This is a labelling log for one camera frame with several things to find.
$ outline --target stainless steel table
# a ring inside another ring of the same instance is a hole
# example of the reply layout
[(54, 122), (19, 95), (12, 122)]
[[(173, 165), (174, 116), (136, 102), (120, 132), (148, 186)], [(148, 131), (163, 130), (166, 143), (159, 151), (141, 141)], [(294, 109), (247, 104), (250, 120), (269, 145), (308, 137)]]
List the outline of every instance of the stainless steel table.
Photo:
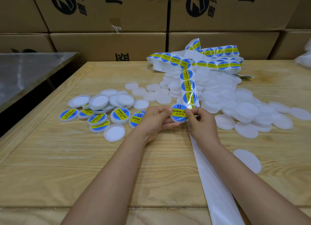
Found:
[(0, 113), (79, 55), (0, 53)]

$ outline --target hand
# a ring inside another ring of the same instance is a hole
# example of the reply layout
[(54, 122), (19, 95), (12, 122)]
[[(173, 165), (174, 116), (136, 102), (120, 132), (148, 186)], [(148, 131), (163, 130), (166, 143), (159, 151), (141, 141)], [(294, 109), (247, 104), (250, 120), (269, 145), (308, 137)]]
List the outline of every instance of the hand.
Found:
[(153, 141), (161, 130), (180, 125), (180, 123), (176, 123), (170, 118), (172, 110), (170, 106), (149, 107), (134, 130), (138, 130), (145, 135), (146, 143)]
[(190, 123), (189, 133), (198, 143), (208, 145), (220, 143), (215, 117), (212, 114), (201, 107), (185, 109), (185, 114)]

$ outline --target right hand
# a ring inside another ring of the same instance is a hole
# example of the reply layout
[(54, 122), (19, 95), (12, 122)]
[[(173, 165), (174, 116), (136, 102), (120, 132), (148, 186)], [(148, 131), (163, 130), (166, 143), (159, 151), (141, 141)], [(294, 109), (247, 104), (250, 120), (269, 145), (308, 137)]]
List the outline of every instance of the right hand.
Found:
[(215, 117), (212, 114), (201, 107), (185, 109), (185, 114), (190, 123), (189, 133), (197, 142), (208, 145), (220, 144)]

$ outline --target left hand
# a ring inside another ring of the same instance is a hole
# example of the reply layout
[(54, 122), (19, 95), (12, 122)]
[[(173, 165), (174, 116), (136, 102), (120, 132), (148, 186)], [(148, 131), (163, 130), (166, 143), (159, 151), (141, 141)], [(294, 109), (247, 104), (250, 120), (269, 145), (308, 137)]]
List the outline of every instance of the left hand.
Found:
[(176, 123), (170, 118), (172, 110), (171, 106), (149, 107), (134, 130), (144, 134), (146, 143), (153, 141), (161, 130), (180, 125), (180, 123)]

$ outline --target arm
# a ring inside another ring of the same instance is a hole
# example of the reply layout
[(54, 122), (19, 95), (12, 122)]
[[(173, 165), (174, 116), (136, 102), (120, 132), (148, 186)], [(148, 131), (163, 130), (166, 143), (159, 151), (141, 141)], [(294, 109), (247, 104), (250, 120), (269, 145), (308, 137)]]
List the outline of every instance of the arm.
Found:
[(185, 110), (202, 153), (254, 225), (307, 225), (311, 219), (253, 173), (219, 141), (215, 118), (202, 108)]
[(88, 185), (61, 225), (124, 224), (145, 145), (163, 129), (178, 126), (170, 107), (147, 109), (139, 125), (123, 140), (111, 159)]

